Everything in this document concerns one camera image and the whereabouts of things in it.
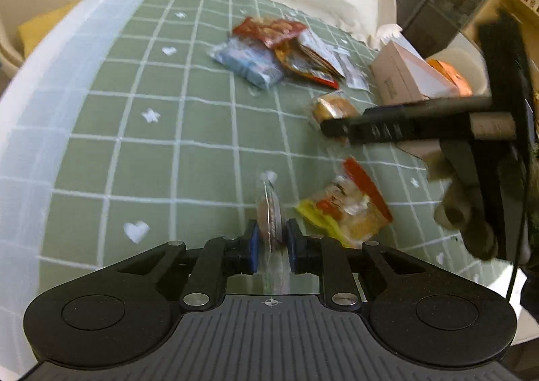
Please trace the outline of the right gloved hand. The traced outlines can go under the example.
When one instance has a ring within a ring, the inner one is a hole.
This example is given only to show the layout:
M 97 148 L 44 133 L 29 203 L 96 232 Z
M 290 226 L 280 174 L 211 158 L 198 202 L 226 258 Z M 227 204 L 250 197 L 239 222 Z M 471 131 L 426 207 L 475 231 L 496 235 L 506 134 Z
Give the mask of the right gloved hand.
M 458 230 L 465 249 L 478 260 L 493 260 L 498 241 L 483 212 L 479 179 L 473 156 L 465 151 L 438 150 L 425 159 L 429 181 L 449 180 L 446 192 L 434 210 L 434 220 L 444 229 Z

